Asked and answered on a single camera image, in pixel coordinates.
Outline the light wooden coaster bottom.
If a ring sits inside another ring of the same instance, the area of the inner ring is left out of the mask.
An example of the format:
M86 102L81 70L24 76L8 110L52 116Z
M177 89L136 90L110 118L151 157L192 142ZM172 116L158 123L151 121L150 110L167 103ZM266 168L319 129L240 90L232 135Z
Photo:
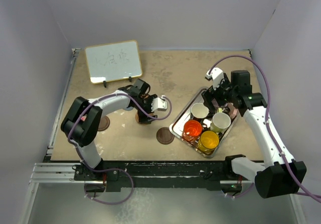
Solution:
M138 112L135 114L135 120L138 124L140 124Z

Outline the dark mug white interior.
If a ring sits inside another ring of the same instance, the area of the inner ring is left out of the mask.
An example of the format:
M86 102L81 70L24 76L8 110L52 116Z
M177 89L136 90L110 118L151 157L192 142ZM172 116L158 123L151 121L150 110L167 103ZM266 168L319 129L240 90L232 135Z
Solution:
M195 103L191 107L191 119L204 119L209 114L209 109L203 103Z

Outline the dark wooden coaster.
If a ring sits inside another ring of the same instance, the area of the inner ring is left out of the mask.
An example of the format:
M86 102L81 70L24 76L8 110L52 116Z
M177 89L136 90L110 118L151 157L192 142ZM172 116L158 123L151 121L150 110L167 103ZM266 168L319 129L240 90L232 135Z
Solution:
M168 127L162 127L157 131L156 139L159 143L168 145L174 140L174 135L170 132Z
M110 119L108 116L104 116L101 118L99 126L98 126L98 131L102 132L106 130L110 125Z

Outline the pink mug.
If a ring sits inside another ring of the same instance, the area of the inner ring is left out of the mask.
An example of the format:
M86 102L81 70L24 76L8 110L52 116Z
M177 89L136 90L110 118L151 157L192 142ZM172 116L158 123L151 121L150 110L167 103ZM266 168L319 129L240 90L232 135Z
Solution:
M232 103L228 103L227 108L229 117L234 119L238 114L238 110L233 106Z

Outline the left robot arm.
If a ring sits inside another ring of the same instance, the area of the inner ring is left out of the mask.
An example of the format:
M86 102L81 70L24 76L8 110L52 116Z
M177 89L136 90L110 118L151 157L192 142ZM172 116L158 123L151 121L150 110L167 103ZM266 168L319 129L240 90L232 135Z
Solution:
M155 111L167 110L166 100L156 94L150 95L149 90L150 85L138 79L134 84L121 87L111 94L92 99L80 96L73 101L61 123L61 131L75 147L81 161L86 165L86 175L92 180L103 175L103 160L95 145L103 117L120 109L136 109L138 123L148 125L160 119Z

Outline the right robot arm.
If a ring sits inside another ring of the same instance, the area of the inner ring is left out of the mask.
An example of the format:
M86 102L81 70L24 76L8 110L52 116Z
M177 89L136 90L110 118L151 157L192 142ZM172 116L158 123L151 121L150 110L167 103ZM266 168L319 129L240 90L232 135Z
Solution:
M224 106L232 103L245 119L263 154L263 164L249 160L244 155L225 158L223 174L228 179L241 175L254 183L262 198L297 193L306 174L303 161L296 161L287 150L272 123L267 111L267 102L259 92L253 93L250 73L234 70L227 77L220 68L208 70L205 78L212 86L202 94L205 105L215 110L214 103Z

